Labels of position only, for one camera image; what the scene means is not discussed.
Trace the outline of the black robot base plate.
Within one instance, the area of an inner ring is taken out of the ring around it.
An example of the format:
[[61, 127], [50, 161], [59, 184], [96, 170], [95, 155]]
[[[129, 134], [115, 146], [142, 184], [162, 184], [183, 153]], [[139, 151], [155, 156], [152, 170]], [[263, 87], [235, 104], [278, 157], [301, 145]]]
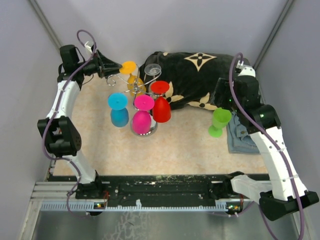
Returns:
[[214, 207], [217, 200], [239, 197], [229, 175], [123, 175], [96, 176], [79, 184], [77, 199], [102, 199], [109, 207]]

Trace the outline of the folded denim cloth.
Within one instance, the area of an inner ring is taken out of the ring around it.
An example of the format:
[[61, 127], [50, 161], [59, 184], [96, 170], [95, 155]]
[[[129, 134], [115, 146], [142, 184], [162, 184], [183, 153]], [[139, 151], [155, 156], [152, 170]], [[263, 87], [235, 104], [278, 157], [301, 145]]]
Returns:
[[226, 126], [227, 148], [231, 154], [259, 155], [260, 151], [251, 139], [247, 129], [239, 121], [236, 112], [231, 113], [232, 117]]

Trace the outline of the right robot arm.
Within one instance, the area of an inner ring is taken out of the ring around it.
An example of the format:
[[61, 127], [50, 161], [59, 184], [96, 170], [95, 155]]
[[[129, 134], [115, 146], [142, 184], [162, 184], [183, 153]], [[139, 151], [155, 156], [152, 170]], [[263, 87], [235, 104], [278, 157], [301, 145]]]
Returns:
[[301, 201], [303, 208], [318, 203], [318, 194], [307, 190], [293, 166], [276, 110], [261, 102], [255, 70], [249, 65], [237, 66], [233, 86], [237, 100], [246, 114], [264, 131], [260, 131], [242, 114], [233, 99], [227, 79], [218, 79], [213, 102], [218, 107], [234, 111], [245, 126], [263, 158], [270, 183], [262, 184], [237, 171], [226, 175], [223, 180], [224, 194], [229, 198], [235, 198], [238, 194], [248, 197], [259, 204], [270, 221], [299, 211], [297, 200]]

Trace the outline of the red wine glass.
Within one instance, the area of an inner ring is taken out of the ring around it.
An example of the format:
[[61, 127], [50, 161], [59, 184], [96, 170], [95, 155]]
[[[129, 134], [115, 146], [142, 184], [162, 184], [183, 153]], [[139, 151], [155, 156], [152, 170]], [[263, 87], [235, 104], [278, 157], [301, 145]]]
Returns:
[[169, 90], [170, 85], [162, 80], [154, 82], [150, 89], [157, 96], [152, 109], [153, 119], [157, 123], [166, 123], [171, 119], [171, 107], [163, 95]]

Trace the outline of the orange wine glass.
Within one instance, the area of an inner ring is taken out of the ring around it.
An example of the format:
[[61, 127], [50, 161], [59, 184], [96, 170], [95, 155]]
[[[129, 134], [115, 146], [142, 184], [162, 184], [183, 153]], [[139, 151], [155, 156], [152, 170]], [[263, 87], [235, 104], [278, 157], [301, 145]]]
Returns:
[[126, 61], [122, 64], [122, 68], [119, 70], [121, 74], [129, 75], [127, 79], [127, 90], [129, 94], [134, 97], [143, 95], [146, 92], [146, 87], [142, 79], [134, 74], [137, 69], [137, 65], [134, 61]]

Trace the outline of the green wine glass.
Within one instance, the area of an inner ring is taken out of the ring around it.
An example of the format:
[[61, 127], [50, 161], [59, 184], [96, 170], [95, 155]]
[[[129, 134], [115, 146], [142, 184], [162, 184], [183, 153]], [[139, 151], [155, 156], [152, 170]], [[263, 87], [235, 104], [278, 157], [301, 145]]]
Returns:
[[208, 129], [210, 136], [219, 138], [223, 134], [223, 128], [225, 128], [232, 119], [232, 113], [221, 107], [214, 110], [212, 115], [212, 124]]

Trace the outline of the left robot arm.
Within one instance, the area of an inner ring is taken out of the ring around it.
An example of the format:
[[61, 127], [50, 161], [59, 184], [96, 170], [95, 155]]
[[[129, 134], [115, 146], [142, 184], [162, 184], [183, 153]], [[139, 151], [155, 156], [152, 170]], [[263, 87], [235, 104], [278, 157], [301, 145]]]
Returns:
[[97, 199], [103, 195], [104, 186], [96, 180], [97, 173], [89, 165], [81, 147], [81, 135], [72, 122], [76, 99], [86, 76], [97, 74], [100, 78], [119, 73], [121, 64], [92, 49], [88, 60], [80, 61], [77, 47], [69, 44], [59, 49], [62, 64], [59, 66], [57, 93], [50, 112], [37, 122], [42, 138], [42, 149], [51, 160], [64, 160], [72, 168], [80, 184], [88, 184], [86, 192]]

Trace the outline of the pink wine glass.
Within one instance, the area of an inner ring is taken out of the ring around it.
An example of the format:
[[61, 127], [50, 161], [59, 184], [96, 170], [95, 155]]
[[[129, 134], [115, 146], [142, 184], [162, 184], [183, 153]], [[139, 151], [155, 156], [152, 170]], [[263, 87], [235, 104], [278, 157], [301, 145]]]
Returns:
[[151, 128], [150, 110], [153, 109], [155, 101], [149, 95], [140, 95], [134, 100], [137, 112], [132, 118], [132, 130], [139, 135], [146, 134]]

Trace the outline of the blue wine glass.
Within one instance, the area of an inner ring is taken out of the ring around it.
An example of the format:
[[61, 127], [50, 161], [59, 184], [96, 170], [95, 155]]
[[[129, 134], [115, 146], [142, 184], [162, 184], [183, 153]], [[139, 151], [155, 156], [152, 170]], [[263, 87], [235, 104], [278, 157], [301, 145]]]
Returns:
[[129, 112], [127, 110], [128, 98], [120, 92], [112, 93], [107, 100], [111, 108], [110, 119], [114, 126], [125, 127], [129, 122]]

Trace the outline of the clear wine glass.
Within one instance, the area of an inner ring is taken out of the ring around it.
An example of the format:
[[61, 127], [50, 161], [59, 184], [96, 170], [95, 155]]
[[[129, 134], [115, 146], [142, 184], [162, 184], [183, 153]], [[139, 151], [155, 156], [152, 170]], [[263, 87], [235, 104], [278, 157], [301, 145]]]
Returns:
[[151, 76], [152, 80], [156, 80], [162, 74], [162, 68], [157, 63], [151, 63], [144, 68], [144, 73]]

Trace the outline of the chrome wine glass rack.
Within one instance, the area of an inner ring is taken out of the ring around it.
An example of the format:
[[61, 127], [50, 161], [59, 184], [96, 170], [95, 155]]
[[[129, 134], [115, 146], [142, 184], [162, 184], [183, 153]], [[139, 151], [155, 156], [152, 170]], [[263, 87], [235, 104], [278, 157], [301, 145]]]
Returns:
[[[155, 100], [161, 97], [161, 93], [147, 91], [146, 84], [140, 79], [139, 75], [133, 75], [137, 65], [133, 61], [123, 63], [119, 72], [129, 74], [129, 80], [124, 82], [127, 84], [127, 90], [123, 92], [112, 93], [107, 100], [111, 108], [110, 117], [114, 126], [122, 128], [130, 124], [131, 131], [140, 137], [146, 137], [153, 134], [158, 127], [158, 123], [153, 119], [152, 111], [155, 107]], [[133, 94], [132, 106], [136, 110], [132, 119], [129, 120], [129, 112], [127, 109], [128, 98], [125, 93]]]

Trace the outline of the black floral pillow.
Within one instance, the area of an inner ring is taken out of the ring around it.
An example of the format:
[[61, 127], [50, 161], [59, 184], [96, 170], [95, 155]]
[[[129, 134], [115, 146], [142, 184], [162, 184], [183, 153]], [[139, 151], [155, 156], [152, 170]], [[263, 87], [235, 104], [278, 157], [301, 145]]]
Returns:
[[172, 110], [189, 105], [214, 111], [214, 90], [220, 78], [229, 77], [232, 60], [233, 56], [228, 54], [156, 51], [139, 67], [139, 77], [148, 83], [152, 77], [145, 73], [145, 68], [158, 64], [161, 74], [157, 80], [169, 84], [163, 97]]

